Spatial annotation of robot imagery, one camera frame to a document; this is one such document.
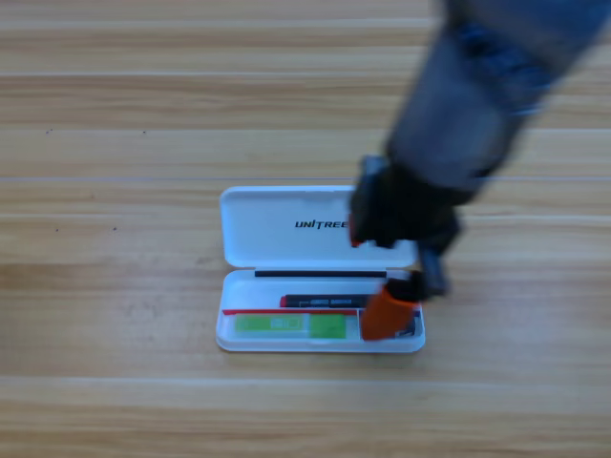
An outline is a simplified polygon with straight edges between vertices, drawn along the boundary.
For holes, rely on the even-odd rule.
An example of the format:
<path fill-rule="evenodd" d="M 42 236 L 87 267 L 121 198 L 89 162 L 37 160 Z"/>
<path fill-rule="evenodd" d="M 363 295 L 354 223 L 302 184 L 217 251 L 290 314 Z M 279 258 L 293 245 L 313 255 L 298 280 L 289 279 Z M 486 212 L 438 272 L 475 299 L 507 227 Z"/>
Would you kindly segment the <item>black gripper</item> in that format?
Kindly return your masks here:
<path fill-rule="evenodd" d="M 461 227 L 456 207 L 474 190 L 471 160 L 423 157 L 406 167 L 383 156 L 366 156 L 350 199 L 349 238 L 353 248 L 372 241 L 392 248 L 415 244 L 420 270 L 390 280 L 373 295 L 360 318 L 360 335 L 373 342 L 394 338 L 413 323 L 418 302 L 449 290 L 443 256 Z"/>

